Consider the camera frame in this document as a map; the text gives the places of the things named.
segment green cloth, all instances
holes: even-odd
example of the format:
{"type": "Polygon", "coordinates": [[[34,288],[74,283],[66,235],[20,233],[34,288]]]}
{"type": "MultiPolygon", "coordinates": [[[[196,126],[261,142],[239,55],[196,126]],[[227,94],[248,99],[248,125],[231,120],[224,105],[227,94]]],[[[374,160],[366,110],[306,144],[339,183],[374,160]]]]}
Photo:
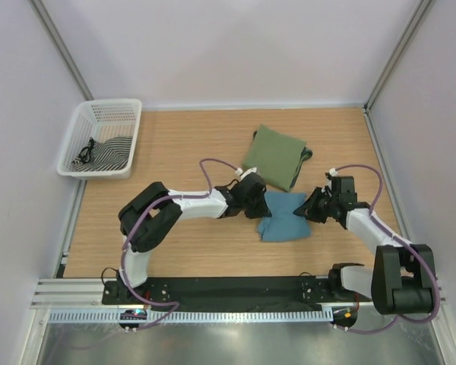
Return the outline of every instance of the green cloth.
{"type": "Polygon", "coordinates": [[[294,177],[299,173],[301,156],[306,143],[300,139],[278,133],[260,125],[257,135],[242,162],[244,170],[258,168],[265,182],[289,192],[294,177]]]}

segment blue cloth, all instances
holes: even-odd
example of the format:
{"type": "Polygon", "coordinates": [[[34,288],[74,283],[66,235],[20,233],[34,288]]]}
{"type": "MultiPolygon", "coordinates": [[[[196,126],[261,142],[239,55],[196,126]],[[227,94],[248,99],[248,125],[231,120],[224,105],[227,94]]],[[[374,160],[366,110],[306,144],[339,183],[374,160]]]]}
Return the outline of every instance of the blue cloth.
{"type": "Polygon", "coordinates": [[[266,192],[265,201],[272,217],[263,217],[258,225],[261,240],[285,242],[311,236],[306,219],[293,213],[305,200],[303,192],[266,192]]]}

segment wooden table surface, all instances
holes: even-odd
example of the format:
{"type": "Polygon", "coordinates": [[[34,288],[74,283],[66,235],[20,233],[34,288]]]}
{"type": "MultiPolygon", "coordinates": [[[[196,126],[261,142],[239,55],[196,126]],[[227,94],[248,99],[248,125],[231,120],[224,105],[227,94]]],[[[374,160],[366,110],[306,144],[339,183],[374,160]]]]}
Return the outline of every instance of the wooden table surface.
{"type": "MultiPolygon", "coordinates": [[[[169,189],[205,190],[198,167],[203,157],[240,165],[263,123],[278,132],[307,141],[313,157],[302,165],[294,192],[309,194],[325,184],[325,172],[349,163],[378,161],[360,109],[264,109],[147,112],[141,127],[130,179],[87,183],[66,278],[98,278],[106,266],[117,268],[122,236],[117,215],[146,186],[161,181],[169,189]]],[[[235,176],[231,169],[209,163],[214,185],[235,176]]],[[[371,202],[378,188],[373,173],[351,169],[360,201],[371,202]]],[[[397,221],[385,189],[378,215],[393,229],[397,221]]],[[[243,214],[220,220],[178,222],[150,259],[151,276],[325,275],[334,263],[373,257],[363,242],[334,221],[310,223],[312,236],[293,242],[261,242],[256,226],[243,214]]]]}

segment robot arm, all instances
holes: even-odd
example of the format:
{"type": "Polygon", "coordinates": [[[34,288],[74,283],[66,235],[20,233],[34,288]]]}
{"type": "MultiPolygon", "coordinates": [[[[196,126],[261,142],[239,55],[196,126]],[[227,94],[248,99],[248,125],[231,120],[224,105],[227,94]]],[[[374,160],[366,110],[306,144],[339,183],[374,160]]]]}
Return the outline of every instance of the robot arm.
{"type": "Polygon", "coordinates": [[[368,203],[358,202],[352,176],[337,176],[332,170],[326,177],[328,184],[316,188],[294,214],[318,223],[332,217],[345,230],[355,233],[375,256],[373,270],[353,263],[334,265],[329,272],[334,285],[371,298],[381,314],[431,312],[434,307],[431,279],[394,238],[399,237],[415,249],[434,274],[432,250],[400,237],[370,211],[368,203]],[[402,275],[402,268],[412,275],[402,275]]]}
{"type": "MultiPolygon", "coordinates": [[[[120,230],[126,236],[144,210],[157,199],[170,196],[200,195],[203,198],[173,198],[159,203],[157,214],[149,214],[142,222],[125,254],[125,273],[133,288],[147,280],[147,268],[152,250],[157,247],[177,221],[209,217],[225,218],[236,216],[240,211],[248,218],[270,217],[265,203],[265,181],[253,170],[234,180],[231,186],[216,186],[208,192],[179,192],[167,189],[161,182],[150,184],[143,192],[129,202],[119,213],[120,230]]],[[[119,271],[122,281],[124,273],[119,271]]]]}

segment plastic basket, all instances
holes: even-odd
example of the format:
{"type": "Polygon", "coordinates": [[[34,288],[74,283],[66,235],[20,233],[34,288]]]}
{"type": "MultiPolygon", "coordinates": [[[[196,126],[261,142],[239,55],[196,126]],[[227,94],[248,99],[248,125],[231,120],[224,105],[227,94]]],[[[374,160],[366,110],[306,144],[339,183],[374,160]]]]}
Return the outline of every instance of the plastic basket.
{"type": "Polygon", "coordinates": [[[138,126],[142,103],[136,99],[93,100],[81,103],[74,111],[62,145],[57,171],[63,176],[78,179],[128,179],[137,143],[138,126]],[[76,172],[72,169],[73,159],[86,147],[90,137],[95,141],[123,136],[132,137],[127,166],[114,171],[76,172]]]}

